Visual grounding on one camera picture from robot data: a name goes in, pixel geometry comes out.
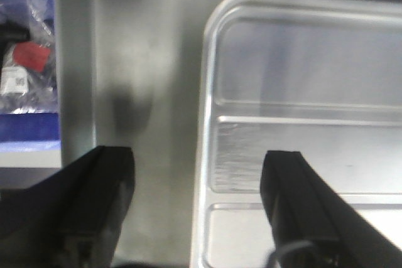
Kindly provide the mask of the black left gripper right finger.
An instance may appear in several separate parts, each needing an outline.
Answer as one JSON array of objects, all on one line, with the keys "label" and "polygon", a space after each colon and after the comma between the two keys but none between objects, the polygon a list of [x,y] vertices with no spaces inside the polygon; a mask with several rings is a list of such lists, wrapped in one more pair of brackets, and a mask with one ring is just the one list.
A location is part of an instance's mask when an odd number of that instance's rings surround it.
[{"label": "black left gripper right finger", "polygon": [[266,267],[401,267],[401,250],[297,151],[268,151],[260,196],[274,241]]}]

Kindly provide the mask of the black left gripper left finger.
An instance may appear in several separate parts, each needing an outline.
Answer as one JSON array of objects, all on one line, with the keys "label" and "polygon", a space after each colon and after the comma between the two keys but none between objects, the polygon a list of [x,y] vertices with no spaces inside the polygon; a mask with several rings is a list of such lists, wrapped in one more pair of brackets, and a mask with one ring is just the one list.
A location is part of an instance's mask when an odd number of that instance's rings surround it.
[{"label": "black left gripper left finger", "polygon": [[109,267],[135,187],[129,147],[98,146],[24,189],[1,190],[2,267]]}]

